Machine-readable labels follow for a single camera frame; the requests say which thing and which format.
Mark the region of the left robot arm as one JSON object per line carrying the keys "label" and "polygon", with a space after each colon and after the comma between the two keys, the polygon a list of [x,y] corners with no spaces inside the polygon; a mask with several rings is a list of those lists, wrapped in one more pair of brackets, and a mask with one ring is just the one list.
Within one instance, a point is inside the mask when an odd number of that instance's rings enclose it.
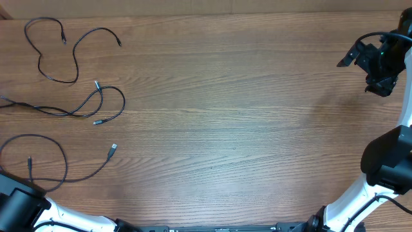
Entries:
{"label": "left robot arm", "polygon": [[41,187],[1,172],[1,231],[134,231],[120,219],[80,213],[46,197]]}

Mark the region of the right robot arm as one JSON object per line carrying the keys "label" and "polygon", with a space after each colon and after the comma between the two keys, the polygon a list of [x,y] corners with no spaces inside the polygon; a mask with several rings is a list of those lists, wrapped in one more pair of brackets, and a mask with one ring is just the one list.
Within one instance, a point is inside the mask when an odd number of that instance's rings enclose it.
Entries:
{"label": "right robot arm", "polygon": [[367,74],[365,90],[381,97],[390,96],[399,74],[406,72],[397,126],[366,146],[361,176],[335,202],[323,206],[306,222],[276,224],[275,231],[364,231],[363,220],[385,202],[411,213],[395,200],[411,190],[411,9],[401,13],[397,29],[376,34],[380,47],[364,44],[367,35],[362,35],[338,66],[359,66]]}

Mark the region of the black cable silver plugs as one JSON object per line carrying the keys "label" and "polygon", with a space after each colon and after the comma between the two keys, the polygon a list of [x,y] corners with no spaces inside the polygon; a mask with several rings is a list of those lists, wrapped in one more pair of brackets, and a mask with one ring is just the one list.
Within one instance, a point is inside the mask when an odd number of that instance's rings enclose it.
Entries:
{"label": "black cable silver plugs", "polygon": [[[99,110],[101,109],[103,102],[104,102],[104,94],[103,91],[104,90],[115,90],[117,91],[121,98],[122,98],[122,107],[119,110],[118,113],[116,113],[115,115],[105,118],[105,119],[100,119],[100,120],[96,120],[93,122],[93,125],[101,125],[104,123],[107,123],[109,121],[112,121],[113,119],[116,119],[118,116],[120,116],[125,107],[126,107],[126,98],[124,93],[117,87],[115,86],[101,86],[100,83],[98,81],[95,81],[95,86],[96,89],[91,92],[86,99],[79,105],[77,106],[74,110],[71,111],[66,111],[63,110],[62,108],[57,108],[57,107],[53,107],[53,106],[35,106],[32,104],[28,104],[26,102],[17,102],[17,101],[13,101],[9,98],[6,98],[4,96],[1,96],[1,99],[6,101],[8,104],[5,105],[1,105],[1,108],[7,108],[7,107],[12,107],[12,106],[20,106],[20,107],[24,107],[24,108],[29,108],[47,115],[53,115],[56,117],[77,117],[77,118],[89,118],[94,116],[95,114],[97,114],[99,112]],[[95,94],[99,94],[100,95],[100,103],[98,105],[98,107],[90,112],[90,113],[85,113],[85,114],[79,114],[79,111],[84,107],[84,105],[95,95]]]}

